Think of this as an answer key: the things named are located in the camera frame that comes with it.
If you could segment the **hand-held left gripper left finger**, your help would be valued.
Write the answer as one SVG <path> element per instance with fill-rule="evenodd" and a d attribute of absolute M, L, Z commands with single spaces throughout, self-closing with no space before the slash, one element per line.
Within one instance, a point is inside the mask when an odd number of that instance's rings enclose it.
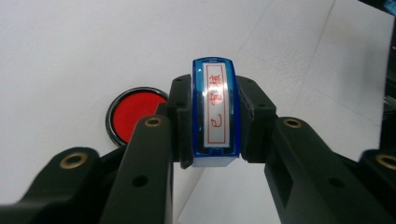
<path fill-rule="evenodd" d="M 137 122 L 106 200 L 106 224 L 172 224 L 174 164 L 192 165 L 191 76 Z"/>

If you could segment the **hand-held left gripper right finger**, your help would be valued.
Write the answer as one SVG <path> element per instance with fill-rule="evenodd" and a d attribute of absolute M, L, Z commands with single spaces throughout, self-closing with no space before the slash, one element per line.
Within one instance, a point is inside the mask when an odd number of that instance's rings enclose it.
<path fill-rule="evenodd" d="M 265 165 L 282 224 L 393 224 L 392 150 L 341 156 L 305 121 L 278 117 L 255 81 L 236 81 L 241 156 Z"/>

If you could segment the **round red ink pad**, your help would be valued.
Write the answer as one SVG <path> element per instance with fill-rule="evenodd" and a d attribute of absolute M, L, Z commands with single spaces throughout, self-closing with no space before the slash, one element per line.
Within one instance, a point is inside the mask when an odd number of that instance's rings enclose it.
<path fill-rule="evenodd" d="M 106 132 L 117 146 L 125 146 L 131 139 L 137 122 L 155 114 L 168 95 L 151 87 L 137 87 L 124 91 L 110 104 L 106 112 Z"/>

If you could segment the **blue stamp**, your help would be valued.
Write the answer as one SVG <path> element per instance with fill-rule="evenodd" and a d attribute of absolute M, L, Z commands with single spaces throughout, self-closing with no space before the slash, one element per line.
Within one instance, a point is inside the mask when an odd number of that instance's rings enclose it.
<path fill-rule="evenodd" d="M 195 167 L 225 167 L 240 154 L 239 95 L 233 62 L 192 62 L 192 150 Z"/>

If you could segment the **white table cover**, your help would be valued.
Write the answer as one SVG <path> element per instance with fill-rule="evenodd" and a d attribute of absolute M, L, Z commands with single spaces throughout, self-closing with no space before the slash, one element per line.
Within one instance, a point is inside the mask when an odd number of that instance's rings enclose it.
<path fill-rule="evenodd" d="M 111 151 L 110 103 L 205 56 L 357 160 L 380 142 L 393 24 L 359 0 L 0 0 L 0 204 L 63 150 Z"/>

